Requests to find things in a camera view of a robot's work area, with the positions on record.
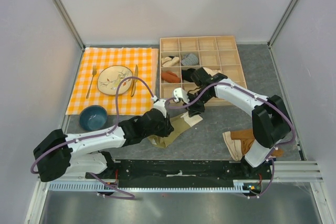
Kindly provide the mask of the olive green white-band underwear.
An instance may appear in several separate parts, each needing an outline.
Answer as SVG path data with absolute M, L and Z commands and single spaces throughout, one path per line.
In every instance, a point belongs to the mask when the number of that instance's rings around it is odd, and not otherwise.
M 190 117 L 187 112 L 171 118 L 170 122 L 174 128 L 173 132 L 167 137 L 159 137 L 151 135 L 148 137 L 150 143 L 158 148 L 167 148 L 171 145 L 182 133 L 191 129 L 196 124 L 201 122 L 203 118 L 200 115 Z

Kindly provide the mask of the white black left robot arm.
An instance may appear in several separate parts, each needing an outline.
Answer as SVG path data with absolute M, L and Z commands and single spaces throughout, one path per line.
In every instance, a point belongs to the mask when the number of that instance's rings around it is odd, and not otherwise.
M 66 173 L 95 173 L 103 178 L 111 178 L 115 165 L 102 161 L 98 165 L 88 164 L 84 158 L 92 158 L 93 152 L 109 148 L 120 148 L 139 144 L 143 139 L 155 135 L 167 137 L 174 128 L 168 114 L 151 109 L 142 116 L 134 116 L 107 129 L 82 134 L 66 135 L 61 129 L 53 130 L 33 150 L 35 162 L 33 174 L 39 175 L 42 182 L 59 179 Z

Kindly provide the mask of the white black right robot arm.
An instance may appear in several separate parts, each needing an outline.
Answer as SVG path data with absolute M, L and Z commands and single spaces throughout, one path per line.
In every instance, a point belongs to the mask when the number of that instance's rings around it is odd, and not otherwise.
M 189 116 L 203 113 L 205 104 L 212 98 L 218 98 L 228 101 L 251 117 L 254 142 L 243 155 L 240 172 L 245 178 L 254 178 L 271 150 L 293 131 L 284 101 L 278 95 L 267 97 L 254 93 L 222 73 L 212 76 L 204 68 L 194 70 L 191 79 L 199 90 L 187 93 L 185 105 Z

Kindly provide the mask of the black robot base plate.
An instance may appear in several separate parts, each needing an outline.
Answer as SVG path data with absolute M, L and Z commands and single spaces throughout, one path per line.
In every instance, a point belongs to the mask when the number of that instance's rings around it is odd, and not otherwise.
M 120 188 L 233 187 L 234 180 L 271 179 L 270 164 L 248 171 L 240 162 L 121 159 L 97 177 Z

